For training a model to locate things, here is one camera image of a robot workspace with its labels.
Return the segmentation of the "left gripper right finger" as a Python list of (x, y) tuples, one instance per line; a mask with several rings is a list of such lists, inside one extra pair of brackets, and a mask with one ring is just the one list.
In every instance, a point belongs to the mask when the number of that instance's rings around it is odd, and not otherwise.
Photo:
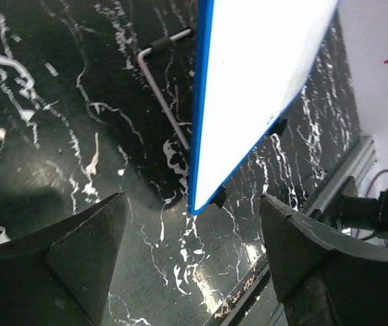
[(388, 325), (388, 248), (280, 200), (260, 200), (266, 256), (288, 325)]

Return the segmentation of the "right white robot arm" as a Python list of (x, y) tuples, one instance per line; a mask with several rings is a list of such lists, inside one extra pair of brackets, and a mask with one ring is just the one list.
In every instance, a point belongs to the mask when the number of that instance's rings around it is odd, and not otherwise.
[(371, 230), (376, 237), (388, 239), (388, 190), (377, 199), (342, 195), (336, 216), (347, 227)]

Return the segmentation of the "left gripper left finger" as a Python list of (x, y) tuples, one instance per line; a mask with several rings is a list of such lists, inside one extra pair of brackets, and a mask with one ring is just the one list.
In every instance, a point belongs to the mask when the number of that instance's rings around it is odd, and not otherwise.
[(126, 194), (0, 245), (0, 325), (100, 325), (128, 219)]

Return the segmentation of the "white blue-framed whiteboard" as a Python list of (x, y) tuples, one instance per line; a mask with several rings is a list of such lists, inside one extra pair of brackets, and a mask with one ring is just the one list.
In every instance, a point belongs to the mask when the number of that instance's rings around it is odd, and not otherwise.
[(201, 212), (305, 85), (337, 1), (201, 1), (188, 210)]

